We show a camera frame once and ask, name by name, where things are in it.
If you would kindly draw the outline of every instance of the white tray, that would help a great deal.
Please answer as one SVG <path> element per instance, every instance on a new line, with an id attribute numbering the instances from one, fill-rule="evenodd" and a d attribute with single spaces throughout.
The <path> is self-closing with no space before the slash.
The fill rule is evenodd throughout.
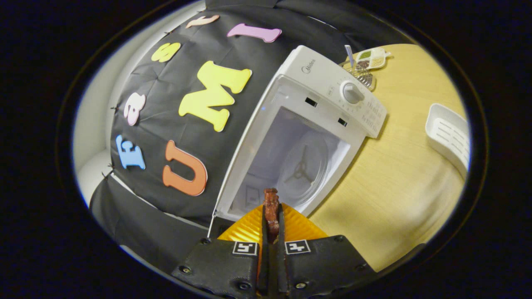
<path id="1" fill-rule="evenodd" d="M 367 52 L 369 52 L 369 56 L 361 58 Z M 357 64 L 360 61 L 367 61 L 369 63 L 368 66 L 365 67 L 367 70 L 378 69 L 386 64 L 386 57 L 390 56 L 390 54 L 390 52 L 386 52 L 383 48 L 377 47 L 359 52 L 355 61 Z"/>
<path id="2" fill-rule="evenodd" d="M 425 132 L 430 146 L 446 157 L 465 179 L 470 159 L 467 121 L 449 108 L 435 103 L 430 106 Z"/>

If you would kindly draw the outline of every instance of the white wall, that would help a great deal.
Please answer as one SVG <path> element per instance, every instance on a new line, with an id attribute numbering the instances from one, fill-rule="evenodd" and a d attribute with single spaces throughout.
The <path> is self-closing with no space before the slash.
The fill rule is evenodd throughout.
<path id="1" fill-rule="evenodd" d="M 73 129 L 73 160 L 78 185 L 88 205 L 101 172 L 111 169 L 111 126 L 113 110 L 134 67 L 162 37 L 205 9 L 205 1 L 185 6 L 129 39 L 101 66 L 80 101 Z"/>

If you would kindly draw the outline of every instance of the white microwave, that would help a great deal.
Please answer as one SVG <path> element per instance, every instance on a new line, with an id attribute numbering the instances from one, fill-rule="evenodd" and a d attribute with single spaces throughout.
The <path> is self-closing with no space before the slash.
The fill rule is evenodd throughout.
<path id="1" fill-rule="evenodd" d="M 272 187 L 280 202 L 308 216 L 342 177 L 364 138 L 378 136 L 386 114 L 349 72 L 297 47 L 271 79 L 244 130 L 213 219 L 237 221 Z"/>

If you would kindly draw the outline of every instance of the wooden tabletop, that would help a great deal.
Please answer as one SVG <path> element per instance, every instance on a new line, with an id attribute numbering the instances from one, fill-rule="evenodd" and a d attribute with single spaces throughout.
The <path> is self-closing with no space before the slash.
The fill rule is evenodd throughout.
<path id="1" fill-rule="evenodd" d="M 417 45 L 382 48 L 392 55 L 385 67 L 370 70 L 377 78 L 373 94 L 388 110 L 381 134 L 366 138 L 335 189 L 309 216 L 329 236 L 345 235 L 375 271 L 430 240 L 464 184 L 425 133 L 433 103 L 465 118 L 451 80 Z"/>

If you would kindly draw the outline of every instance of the black cloth backdrop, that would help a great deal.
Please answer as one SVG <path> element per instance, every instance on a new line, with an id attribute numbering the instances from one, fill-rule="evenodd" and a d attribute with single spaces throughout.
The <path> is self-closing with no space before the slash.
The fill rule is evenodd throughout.
<path id="1" fill-rule="evenodd" d="M 376 18 L 359 10 L 349 14 L 349 19 L 339 20 L 326 12 L 331 4 L 317 1 L 318 10 L 309 10 L 311 5 L 298 1 L 284 1 L 282 8 L 267 8 L 250 5 L 219 6 L 207 9 L 190 20 L 200 16 L 207 18 L 218 14 L 214 23 L 185 28 L 188 21 L 157 42 L 141 59 L 129 76 L 118 99 L 111 133 L 111 158 L 115 174 L 138 196 L 147 200 L 159 210 L 171 213 L 198 224 L 208 226 L 220 186 L 243 134 L 251 113 L 256 107 L 270 79 L 288 54 L 298 45 L 305 45 L 336 63 L 346 58 L 344 45 L 351 44 L 353 51 L 397 43 L 412 43 L 400 32 L 384 25 Z M 333 13 L 342 14 L 341 7 Z M 340 26 L 343 31 L 307 17 L 327 17 L 323 21 Z M 364 30 L 349 27 L 360 24 Z M 262 28 L 279 28 L 282 34 L 273 43 L 247 37 L 226 37 L 227 32 L 239 23 Z M 165 43 L 181 43 L 181 48 L 167 62 L 152 61 L 152 54 Z M 197 72 L 207 61 L 222 67 L 253 71 L 244 90 L 232 94 L 231 106 L 214 107 L 230 111 L 222 132 L 213 130 L 213 125 L 191 114 L 179 116 L 178 109 L 183 97 L 192 92 L 204 90 L 197 78 Z M 146 104 L 140 111 L 136 125 L 129 126 L 123 116 L 124 106 L 132 93 L 146 95 Z M 115 139 L 122 135 L 124 141 L 131 141 L 142 150 L 146 169 L 129 166 L 124 169 L 117 152 Z M 181 150 L 200 159 L 207 169 L 208 180 L 205 191 L 199 196 L 166 187 L 162 181 L 163 167 L 169 165 L 173 172 L 192 180 L 193 171 L 178 161 L 165 159 L 167 142 L 174 140 Z"/>
<path id="2" fill-rule="evenodd" d="M 170 274 L 207 230 L 161 213 L 122 187 L 112 176 L 98 185 L 90 212 L 119 245 L 126 245 Z"/>
<path id="3" fill-rule="evenodd" d="M 273 8 L 278 0 L 205 0 L 207 9 L 228 5 L 255 5 Z"/>

